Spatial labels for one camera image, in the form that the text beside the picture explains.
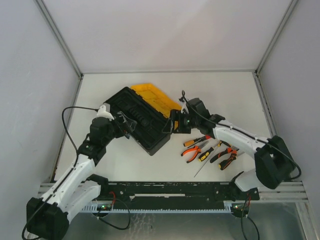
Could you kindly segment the yellow black plastic toolbox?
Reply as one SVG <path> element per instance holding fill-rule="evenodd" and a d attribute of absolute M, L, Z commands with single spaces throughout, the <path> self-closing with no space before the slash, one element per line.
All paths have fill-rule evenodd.
<path fill-rule="evenodd" d="M 182 109 L 178 103 L 152 83 L 126 86 L 105 103 L 110 105 L 112 114 L 123 112 L 137 122 L 131 135 L 150 156 L 153 156 L 171 138 L 170 134 L 162 132 L 171 110 Z"/>

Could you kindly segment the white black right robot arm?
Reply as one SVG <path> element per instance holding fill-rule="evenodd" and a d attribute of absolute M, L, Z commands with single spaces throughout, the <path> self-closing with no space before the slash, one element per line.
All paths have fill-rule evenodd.
<path fill-rule="evenodd" d="M 254 160 L 254 169 L 238 174 L 233 182 L 242 192 L 265 186 L 276 189 L 283 181 L 291 181 L 291 173 L 301 168 L 293 160 L 285 141 L 274 135 L 262 137 L 241 129 L 219 114 L 211 114 L 199 98 L 180 98 L 182 109 L 172 109 L 162 131 L 168 134 L 189 134 L 198 129 L 203 135 L 227 142 Z"/>

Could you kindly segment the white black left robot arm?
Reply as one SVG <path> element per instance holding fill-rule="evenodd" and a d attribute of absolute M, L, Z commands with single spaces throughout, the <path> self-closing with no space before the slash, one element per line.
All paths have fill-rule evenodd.
<path fill-rule="evenodd" d="M 119 111 L 99 113 L 91 122 L 89 133 L 76 150 L 75 160 L 62 177 L 41 197 L 32 197 L 26 205 L 25 233 L 35 239 L 61 240 L 75 216 L 102 192 L 107 192 L 107 178 L 94 173 L 107 152 L 107 145 L 121 137 L 129 138 L 137 122 Z"/>

